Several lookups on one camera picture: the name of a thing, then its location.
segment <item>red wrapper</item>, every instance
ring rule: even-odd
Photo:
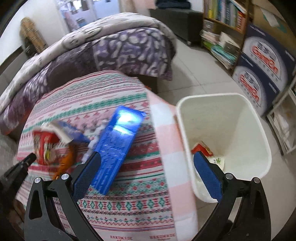
[[[34,148],[37,162],[40,165],[49,165],[56,159],[54,147],[59,142],[55,133],[33,130]]]
[[[213,152],[207,147],[205,143],[202,141],[196,143],[194,147],[191,150],[192,154],[195,154],[196,152],[201,151],[202,154],[204,154],[206,157],[214,156]]]

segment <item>patterned bedspread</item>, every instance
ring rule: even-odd
[[[32,77],[0,114],[0,131],[9,134],[26,121],[36,102],[68,81],[101,70],[120,70],[171,80],[172,42],[156,28],[124,30],[83,44],[50,62]]]
[[[174,49],[176,49],[177,40],[174,33],[165,24],[155,18],[132,12],[118,13],[101,18],[65,35],[40,54],[27,60],[0,96],[0,112],[7,107],[15,94],[30,78],[63,53],[85,43],[133,28],[159,29],[171,41]]]
[[[33,151],[32,129],[43,122],[60,119],[85,129],[109,119],[118,105],[144,111],[147,117],[109,193],[102,196],[90,187],[79,207],[104,240],[191,240],[198,226],[184,150],[174,107],[159,99],[136,78],[116,71],[74,79],[35,105],[21,136],[18,158]],[[85,145],[79,146],[77,164],[86,150]],[[57,152],[60,157],[67,149],[60,144]],[[33,180],[38,176],[49,180],[56,168],[56,164],[33,163],[17,199],[26,205]],[[55,204],[64,227],[73,233],[57,199]]]

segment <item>white paper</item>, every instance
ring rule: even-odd
[[[266,17],[266,19],[271,27],[279,27],[279,23],[278,23],[276,17],[271,12],[267,11],[264,8],[261,8],[261,11],[264,14],[264,16]]]

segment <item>trash in bin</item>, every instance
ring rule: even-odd
[[[210,148],[202,141],[198,141],[193,148],[191,149],[192,161],[194,154],[198,151],[201,151],[202,154],[209,160],[210,163],[218,165],[218,167],[223,170],[224,168],[224,157],[219,155],[214,155]]]

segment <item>cardboard box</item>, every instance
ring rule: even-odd
[[[269,2],[269,0],[252,0],[252,4],[254,5],[254,7],[264,8],[269,12],[271,12],[273,15],[284,20],[283,16],[279,13],[276,7],[271,2]]]
[[[273,100],[279,93],[279,89],[265,72],[244,53],[241,53],[232,78],[260,116],[272,106]]]
[[[270,34],[291,54],[296,56],[296,37],[287,23],[281,18],[255,5],[253,24]]]
[[[234,37],[221,32],[219,45],[224,51],[237,55],[238,51],[240,50],[241,42]]]
[[[250,24],[242,50],[276,84],[280,91],[292,81],[295,57],[262,29]]]

